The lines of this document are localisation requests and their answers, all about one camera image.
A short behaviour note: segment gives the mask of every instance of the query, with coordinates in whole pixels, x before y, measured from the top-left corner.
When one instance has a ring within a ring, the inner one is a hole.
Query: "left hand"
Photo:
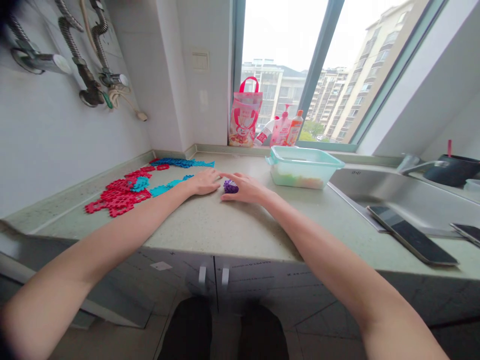
[[[214,192],[221,186],[218,182],[215,182],[219,176],[220,171],[209,168],[189,178],[185,181],[185,184],[191,187],[195,195],[206,195]]]

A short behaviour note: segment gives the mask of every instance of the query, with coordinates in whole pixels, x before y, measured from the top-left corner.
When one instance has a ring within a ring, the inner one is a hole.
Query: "black pot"
[[[480,172],[480,161],[476,159],[442,155],[438,160],[445,161],[449,165],[431,167],[423,174],[425,179],[457,188],[465,185],[467,179],[473,178]]]

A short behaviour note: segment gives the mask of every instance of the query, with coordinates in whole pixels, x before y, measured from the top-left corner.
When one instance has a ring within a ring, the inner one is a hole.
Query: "bottle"
[[[280,118],[278,116],[275,116],[275,119],[272,119],[266,123],[261,133],[259,133],[258,136],[255,138],[255,140],[253,140],[254,146],[262,146],[265,140],[267,140],[269,135],[272,133],[272,130],[274,129],[275,121],[278,119]]]
[[[291,120],[290,131],[288,132],[288,137],[286,138],[286,144],[288,146],[294,146],[297,142],[300,129],[304,123],[304,119],[302,118],[303,113],[303,110],[298,110],[296,116]]]
[[[280,120],[275,121],[273,132],[271,134],[270,146],[280,145],[287,146],[287,137],[290,131],[291,120],[289,120],[289,104],[285,104],[285,111],[281,115]]]

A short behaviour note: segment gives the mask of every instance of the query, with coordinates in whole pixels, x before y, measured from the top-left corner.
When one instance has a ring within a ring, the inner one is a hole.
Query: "person's arm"
[[[142,202],[69,247],[35,274],[2,310],[1,329],[18,359],[47,359],[90,290],[186,199],[218,189],[218,177],[217,170],[204,170]]]
[[[239,191],[223,201],[262,205],[357,321],[370,360],[448,359],[422,318],[380,274],[320,225],[250,176],[222,173]]]

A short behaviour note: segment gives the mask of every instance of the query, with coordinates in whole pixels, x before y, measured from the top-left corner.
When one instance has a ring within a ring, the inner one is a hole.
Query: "sky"
[[[345,0],[323,65],[351,68],[366,28],[406,0]],[[308,70],[328,0],[246,0],[243,59]]]

